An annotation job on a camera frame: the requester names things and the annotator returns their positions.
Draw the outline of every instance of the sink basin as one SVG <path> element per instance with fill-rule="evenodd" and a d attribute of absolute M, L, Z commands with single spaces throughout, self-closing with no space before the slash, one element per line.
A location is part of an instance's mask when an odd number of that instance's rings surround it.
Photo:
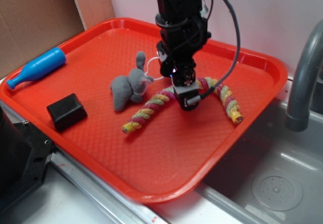
<path fill-rule="evenodd" d="M 323 117 L 311 113 L 308 128 L 292 132 L 286 107 L 275 99 L 203 180 L 246 223 L 323 220 Z"/>

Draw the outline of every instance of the gray stuffed elephant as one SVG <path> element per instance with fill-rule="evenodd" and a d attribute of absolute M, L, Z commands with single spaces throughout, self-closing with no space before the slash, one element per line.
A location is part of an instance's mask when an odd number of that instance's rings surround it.
<path fill-rule="evenodd" d="M 132 69 L 129 76 L 116 77 L 110 86 L 113 95 L 113 105 L 115 111 L 122 111 L 128 100 L 134 103 L 141 103 L 142 96 L 146 92 L 147 85 L 154 79 L 144 73 L 143 66 L 146 61 L 146 55 L 140 51 L 136 56 L 137 68 Z"/>

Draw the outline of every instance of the twisted rope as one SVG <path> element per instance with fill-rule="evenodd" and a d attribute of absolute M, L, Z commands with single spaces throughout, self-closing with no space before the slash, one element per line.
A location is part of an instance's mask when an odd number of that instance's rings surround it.
<path fill-rule="evenodd" d="M 217 83 L 217 80 L 206 77 L 197 78 L 196 82 L 199 89 L 208 90 Z M 228 117 L 231 118 L 233 123 L 239 124 L 243 120 L 242 115 L 239 112 L 240 107 L 228 86 L 221 83 L 218 87 L 216 87 L 214 93 L 221 99 L 222 105 Z M 175 99 L 173 86 L 165 88 L 154 95 L 135 115 L 133 115 L 133 117 L 126 124 L 122 126 L 122 130 L 125 133 L 130 133 L 142 128 L 142 125 L 144 125 L 147 120 L 150 119 L 155 111 L 159 110 L 161 106 L 171 99 Z"/>

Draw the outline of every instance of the faucet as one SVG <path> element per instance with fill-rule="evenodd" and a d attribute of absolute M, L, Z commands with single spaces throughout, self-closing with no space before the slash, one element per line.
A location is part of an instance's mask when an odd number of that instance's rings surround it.
<path fill-rule="evenodd" d="M 299 60 L 289 95 L 285 127 L 304 131 L 310 110 L 323 114 L 323 20 L 313 29 Z"/>

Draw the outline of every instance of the sink drain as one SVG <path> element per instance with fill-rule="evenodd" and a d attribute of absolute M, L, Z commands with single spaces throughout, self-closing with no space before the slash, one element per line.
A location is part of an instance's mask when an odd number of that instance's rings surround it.
<path fill-rule="evenodd" d="M 281 171 L 267 171 L 258 175 L 253 180 L 252 193 L 262 206 L 276 211 L 293 209 L 303 196 L 298 180 Z"/>

